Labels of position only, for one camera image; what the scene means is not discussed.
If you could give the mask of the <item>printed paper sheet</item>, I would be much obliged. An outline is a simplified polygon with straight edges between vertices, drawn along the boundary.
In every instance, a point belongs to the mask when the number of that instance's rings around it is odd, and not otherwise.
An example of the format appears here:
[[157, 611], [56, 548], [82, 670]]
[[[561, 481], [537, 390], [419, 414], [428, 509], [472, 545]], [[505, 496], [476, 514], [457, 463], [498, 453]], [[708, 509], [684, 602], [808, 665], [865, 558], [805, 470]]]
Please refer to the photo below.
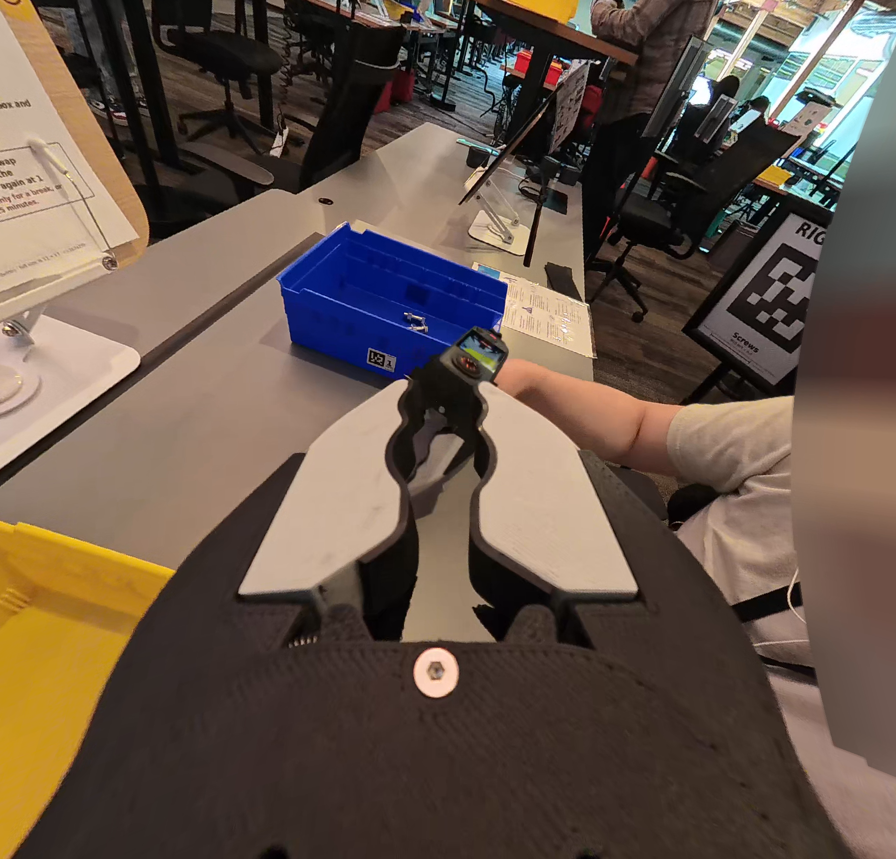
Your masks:
[[506, 286], [502, 333], [521, 333], [585, 358], [595, 358], [591, 314], [586, 303], [478, 262], [473, 270]]

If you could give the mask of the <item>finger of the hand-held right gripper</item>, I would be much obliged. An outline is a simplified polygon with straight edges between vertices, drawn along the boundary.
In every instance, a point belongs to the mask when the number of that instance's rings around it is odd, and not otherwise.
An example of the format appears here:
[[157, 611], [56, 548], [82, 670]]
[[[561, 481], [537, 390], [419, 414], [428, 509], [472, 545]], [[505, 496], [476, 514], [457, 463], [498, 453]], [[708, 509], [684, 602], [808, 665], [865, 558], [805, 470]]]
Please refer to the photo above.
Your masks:
[[446, 421], [426, 421], [412, 439], [414, 470], [409, 497], [438, 494], [471, 457], [471, 447]]

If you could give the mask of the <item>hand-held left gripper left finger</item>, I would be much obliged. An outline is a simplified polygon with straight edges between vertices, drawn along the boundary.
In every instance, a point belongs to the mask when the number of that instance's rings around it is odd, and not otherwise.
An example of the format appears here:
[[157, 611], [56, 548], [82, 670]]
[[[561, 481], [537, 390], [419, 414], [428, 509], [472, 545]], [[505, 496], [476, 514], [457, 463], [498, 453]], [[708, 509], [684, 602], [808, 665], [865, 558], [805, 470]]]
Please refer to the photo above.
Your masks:
[[409, 479], [420, 397], [391, 383], [327, 429], [295, 476], [238, 588], [319, 611], [385, 611], [412, 591], [418, 564]]

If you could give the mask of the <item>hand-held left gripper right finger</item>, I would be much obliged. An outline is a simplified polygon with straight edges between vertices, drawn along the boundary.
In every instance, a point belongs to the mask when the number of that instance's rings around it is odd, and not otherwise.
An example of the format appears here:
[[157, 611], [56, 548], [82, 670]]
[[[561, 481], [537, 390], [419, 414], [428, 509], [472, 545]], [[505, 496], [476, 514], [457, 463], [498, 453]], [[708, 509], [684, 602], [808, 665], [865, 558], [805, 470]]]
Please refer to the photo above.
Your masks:
[[502, 608], [630, 603], [638, 585], [580, 451], [491, 383], [476, 389], [469, 576]]

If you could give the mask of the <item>black pole stand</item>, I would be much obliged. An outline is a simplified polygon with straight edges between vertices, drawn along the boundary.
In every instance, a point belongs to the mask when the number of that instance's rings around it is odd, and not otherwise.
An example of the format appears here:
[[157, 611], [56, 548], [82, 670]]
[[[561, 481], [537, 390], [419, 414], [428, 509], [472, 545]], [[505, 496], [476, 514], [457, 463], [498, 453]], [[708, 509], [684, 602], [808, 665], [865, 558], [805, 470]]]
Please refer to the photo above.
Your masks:
[[561, 170], [562, 163], [554, 157], [554, 155], [545, 155], [536, 165], [527, 167], [523, 181], [530, 184], [535, 202], [535, 211], [530, 225], [530, 235], [526, 244], [522, 265], [525, 268], [532, 266], [534, 251], [537, 237], [539, 234], [539, 226], [547, 203], [549, 194], [552, 190], [551, 182], [554, 181]]

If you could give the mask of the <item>black office chair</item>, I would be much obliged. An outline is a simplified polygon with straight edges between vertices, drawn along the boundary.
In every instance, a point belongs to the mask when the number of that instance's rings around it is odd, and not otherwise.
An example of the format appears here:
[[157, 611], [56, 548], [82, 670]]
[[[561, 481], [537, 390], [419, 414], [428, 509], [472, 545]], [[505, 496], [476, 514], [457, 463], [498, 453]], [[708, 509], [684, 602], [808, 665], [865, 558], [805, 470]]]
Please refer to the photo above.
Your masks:
[[641, 282], [625, 268], [630, 251], [651, 248], [673, 260], [688, 260], [700, 248], [716, 216], [800, 141], [783, 128], [756, 121], [741, 132], [732, 147], [693, 175], [678, 170], [661, 172], [659, 185], [671, 194], [670, 198], [644, 197], [635, 194], [633, 186], [626, 188], [610, 218], [606, 238], [612, 245], [623, 241], [623, 249], [612, 263], [588, 260], [586, 269], [604, 277], [586, 297], [586, 303], [593, 304], [611, 283], [617, 283], [636, 305], [633, 322], [641, 323], [649, 309], [641, 295]]
[[353, 24], [337, 46], [330, 94], [300, 163], [261, 155], [254, 161], [216, 148], [199, 158], [210, 167], [181, 184], [209, 214], [267, 190], [299, 194], [358, 162], [364, 135], [387, 83], [398, 69], [405, 29]]
[[180, 114], [177, 133], [194, 142], [224, 129], [260, 155], [252, 135], [274, 138], [275, 133], [238, 113], [231, 88], [235, 85], [243, 99], [251, 100], [252, 80], [272, 77], [280, 69], [280, 57], [266, 42], [249, 36], [245, 1], [234, 0], [234, 26], [226, 31], [213, 27], [213, 0], [151, 0], [151, 34], [158, 49], [196, 65], [224, 91], [221, 108]]

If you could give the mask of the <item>wooden high table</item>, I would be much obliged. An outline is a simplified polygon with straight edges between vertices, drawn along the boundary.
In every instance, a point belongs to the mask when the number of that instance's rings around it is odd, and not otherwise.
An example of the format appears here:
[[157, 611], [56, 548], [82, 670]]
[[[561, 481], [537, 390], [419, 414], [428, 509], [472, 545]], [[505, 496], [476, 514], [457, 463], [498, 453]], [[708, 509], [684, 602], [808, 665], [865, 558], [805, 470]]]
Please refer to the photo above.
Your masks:
[[555, 58], [608, 61], [609, 71], [620, 69], [623, 76], [638, 59], [625, 46], [587, 35], [508, 0], [465, 1], [481, 7], [506, 35], [532, 48], [531, 62], [511, 114], [510, 137], [517, 136], [537, 111], [544, 81]]

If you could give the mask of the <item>red storage box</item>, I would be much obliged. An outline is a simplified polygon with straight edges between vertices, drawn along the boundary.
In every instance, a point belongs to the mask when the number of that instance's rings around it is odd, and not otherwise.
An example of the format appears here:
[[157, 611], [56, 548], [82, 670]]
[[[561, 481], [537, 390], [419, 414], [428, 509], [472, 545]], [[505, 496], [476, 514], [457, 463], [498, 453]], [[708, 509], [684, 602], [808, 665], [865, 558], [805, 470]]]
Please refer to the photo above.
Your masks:
[[375, 105], [374, 114], [388, 112], [392, 107], [410, 103], [414, 96], [416, 75], [411, 70], [398, 69], [387, 82]]

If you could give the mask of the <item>black framed marker sign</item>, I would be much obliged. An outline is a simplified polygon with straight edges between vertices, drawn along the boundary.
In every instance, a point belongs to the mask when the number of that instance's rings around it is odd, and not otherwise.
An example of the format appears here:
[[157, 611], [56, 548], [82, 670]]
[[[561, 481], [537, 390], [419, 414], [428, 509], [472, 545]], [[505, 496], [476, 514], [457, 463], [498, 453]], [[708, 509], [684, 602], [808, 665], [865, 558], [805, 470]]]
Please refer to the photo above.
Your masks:
[[812, 285], [833, 211], [783, 199], [683, 327], [717, 361], [682, 400], [698, 403], [727, 375], [762, 397], [794, 394]]

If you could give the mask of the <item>blue plastic bin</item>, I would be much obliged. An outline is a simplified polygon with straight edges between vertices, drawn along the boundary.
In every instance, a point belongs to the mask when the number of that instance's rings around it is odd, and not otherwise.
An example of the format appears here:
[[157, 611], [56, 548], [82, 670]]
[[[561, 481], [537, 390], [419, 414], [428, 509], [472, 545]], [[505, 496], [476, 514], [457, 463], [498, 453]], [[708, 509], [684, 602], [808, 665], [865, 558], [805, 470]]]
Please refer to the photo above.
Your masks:
[[[473, 327], [501, 335], [502, 282], [349, 223], [277, 280], [294, 344], [392, 381], [409, 378]], [[414, 332], [404, 312], [424, 317], [429, 332]]]

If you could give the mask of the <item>person's beige shirt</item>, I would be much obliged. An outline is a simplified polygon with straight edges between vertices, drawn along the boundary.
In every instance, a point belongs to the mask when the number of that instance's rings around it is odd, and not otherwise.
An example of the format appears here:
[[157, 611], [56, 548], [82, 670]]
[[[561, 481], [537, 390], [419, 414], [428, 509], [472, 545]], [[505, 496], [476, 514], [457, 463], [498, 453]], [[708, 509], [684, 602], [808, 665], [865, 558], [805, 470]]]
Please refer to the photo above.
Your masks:
[[[798, 582], [791, 512], [793, 398], [688, 405], [670, 425], [678, 479], [721, 496], [678, 531], [730, 605]], [[894, 777], [833, 744], [805, 613], [783, 611], [745, 624], [776, 695], [790, 739], [823, 808], [854, 857], [895, 856]]]

